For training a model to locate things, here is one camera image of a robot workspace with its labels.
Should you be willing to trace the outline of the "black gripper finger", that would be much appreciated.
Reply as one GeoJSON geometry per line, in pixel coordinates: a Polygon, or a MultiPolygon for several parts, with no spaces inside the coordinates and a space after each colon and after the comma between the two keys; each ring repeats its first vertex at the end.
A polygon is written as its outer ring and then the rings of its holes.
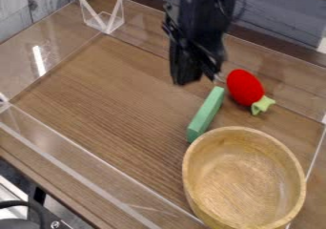
{"type": "Polygon", "coordinates": [[[211,58],[207,55],[201,56],[201,69],[203,71],[205,76],[211,81],[221,81],[221,71],[222,71],[222,65],[225,63],[223,57],[211,58]]]}
{"type": "Polygon", "coordinates": [[[179,86],[199,81],[203,76],[198,51],[186,40],[170,44],[170,69],[173,81],[179,86]]]}

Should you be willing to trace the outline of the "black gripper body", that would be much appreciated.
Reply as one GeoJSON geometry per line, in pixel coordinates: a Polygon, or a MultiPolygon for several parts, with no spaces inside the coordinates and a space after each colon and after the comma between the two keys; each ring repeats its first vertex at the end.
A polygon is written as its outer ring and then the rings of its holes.
{"type": "Polygon", "coordinates": [[[223,37],[245,13],[247,0],[179,0],[165,5],[163,31],[171,42],[186,40],[198,54],[226,58],[223,37]]]}

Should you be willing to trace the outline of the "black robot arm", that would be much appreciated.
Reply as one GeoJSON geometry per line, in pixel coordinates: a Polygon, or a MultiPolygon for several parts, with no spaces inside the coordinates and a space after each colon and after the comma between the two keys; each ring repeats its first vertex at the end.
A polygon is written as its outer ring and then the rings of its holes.
{"type": "Polygon", "coordinates": [[[247,0],[179,0],[165,5],[162,29],[170,37],[170,71],[177,85],[219,79],[225,35],[243,15],[247,0]]]}

